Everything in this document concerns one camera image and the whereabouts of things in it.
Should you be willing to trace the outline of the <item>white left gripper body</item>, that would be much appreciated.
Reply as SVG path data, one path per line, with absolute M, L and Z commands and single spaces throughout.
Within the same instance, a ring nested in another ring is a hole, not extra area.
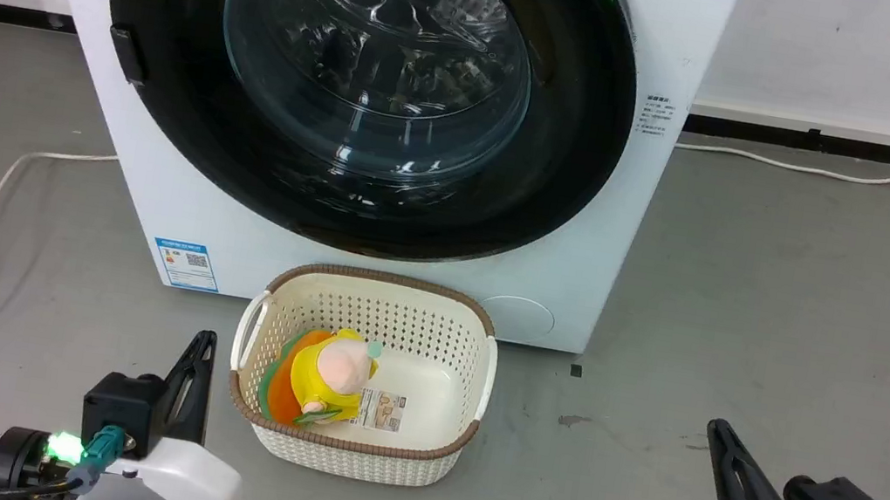
M 164 437 L 140 460 L 107 465 L 76 500 L 241 500 L 241 480 L 198 443 Z

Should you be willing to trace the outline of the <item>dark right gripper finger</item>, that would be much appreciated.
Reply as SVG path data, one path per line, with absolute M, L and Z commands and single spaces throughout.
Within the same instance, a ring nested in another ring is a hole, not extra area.
M 716 500 L 783 500 L 726 420 L 707 422 Z

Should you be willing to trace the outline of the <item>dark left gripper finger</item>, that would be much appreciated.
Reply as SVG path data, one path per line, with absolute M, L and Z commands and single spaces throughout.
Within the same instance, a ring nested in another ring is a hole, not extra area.
M 217 348 L 217 333 L 206 330 L 195 335 L 190 346 L 177 436 L 202 446 L 206 442 L 211 383 Z
M 168 391 L 164 397 L 163 436 L 186 439 L 192 416 L 197 376 L 202 353 L 202 337 L 194 336 L 181 353 L 166 379 Z

